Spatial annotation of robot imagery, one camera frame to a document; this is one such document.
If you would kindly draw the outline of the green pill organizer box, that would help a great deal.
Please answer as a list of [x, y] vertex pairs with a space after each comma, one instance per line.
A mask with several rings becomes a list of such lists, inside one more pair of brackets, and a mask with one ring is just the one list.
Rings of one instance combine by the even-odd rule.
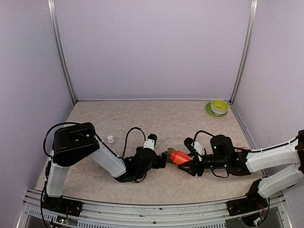
[[171, 155], [173, 152], [174, 152], [174, 148], [172, 148], [172, 147], [167, 148], [167, 155], [166, 155], [167, 163], [172, 163]]

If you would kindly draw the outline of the orange pill bottle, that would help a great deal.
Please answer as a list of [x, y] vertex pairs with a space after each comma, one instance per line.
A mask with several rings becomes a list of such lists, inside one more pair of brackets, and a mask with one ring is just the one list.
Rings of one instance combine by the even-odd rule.
[[187, 161], [192, 161], [192, 159], [185, 153], [181, 151], [174, 150], [171, 155], [172, 162], [177, 166]]

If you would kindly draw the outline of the small white pill bottle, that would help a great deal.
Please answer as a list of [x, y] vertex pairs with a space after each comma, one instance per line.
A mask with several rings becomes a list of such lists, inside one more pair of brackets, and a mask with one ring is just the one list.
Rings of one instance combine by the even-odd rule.
[[114, 146], [115, 145], [114, 137], [112, 135], [107, 136], [107, 142], [110, 146]]

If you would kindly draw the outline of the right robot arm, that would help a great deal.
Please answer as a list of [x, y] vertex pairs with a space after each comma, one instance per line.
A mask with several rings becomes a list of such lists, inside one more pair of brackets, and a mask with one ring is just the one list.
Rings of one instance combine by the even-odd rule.
[[227, 175], [246, 176], [252, 173], [286, 165], [283, 170], [252, 183], [243, 207], [253, 211], [274, 193], [287, 189], [304, 179], [304, 132], [289, 141], [262, 149], [244, 149], [233, 146], [232, 140], [224, 135], [213, 135], [210, 139], [212, 153], [205, 149], [196, 138], [186, 138], [184, 145], [189, 154], [174, 151], [170, 159], [180, 170], [191, 176], [201, 177], [206, 169], [214, 172], [225, 169]]

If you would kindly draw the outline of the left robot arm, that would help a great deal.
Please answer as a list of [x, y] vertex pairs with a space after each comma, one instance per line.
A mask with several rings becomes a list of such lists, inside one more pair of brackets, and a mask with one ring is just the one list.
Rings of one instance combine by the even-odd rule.
[[158, 155], [154, 148], [157, 136], [144, 136], [142, 146], [136, 148], [133, 156], [117, 155], [102, 141], [92, 123], [63, 122], [52, 126], [47, 133], [54, 131], [49, 157], [44, 191], [47, 202], [56, 211], [62, 211], [66, 200], [62, 197], [63, 187], [69, 169], [89, 158], [106, 170], [120, 183], [143, 181], [150, 169], [165, 168], [167, 153]]

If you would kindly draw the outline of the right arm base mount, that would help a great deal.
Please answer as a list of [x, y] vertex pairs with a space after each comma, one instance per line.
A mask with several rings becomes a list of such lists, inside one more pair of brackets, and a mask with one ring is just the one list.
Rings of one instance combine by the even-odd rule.
[[258, 186], [261, 180], [258, 179], [252, 183], [244, 198], [229, 200], [226, 203], [230, 216], [245, 214], [268, 207], [268, 200], [258, 193]]

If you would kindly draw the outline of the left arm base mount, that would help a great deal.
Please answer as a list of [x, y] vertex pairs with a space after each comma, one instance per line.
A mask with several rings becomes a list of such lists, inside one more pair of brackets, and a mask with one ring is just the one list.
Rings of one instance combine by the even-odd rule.
[[79, 217], [83, 203], [78, 200], [66, 199], [62, 196], [51, 197], [48, 196], [46, 190], [43, 189], [40, 196], [40, 211], [43, 209], [64, 214], [66, 216]]

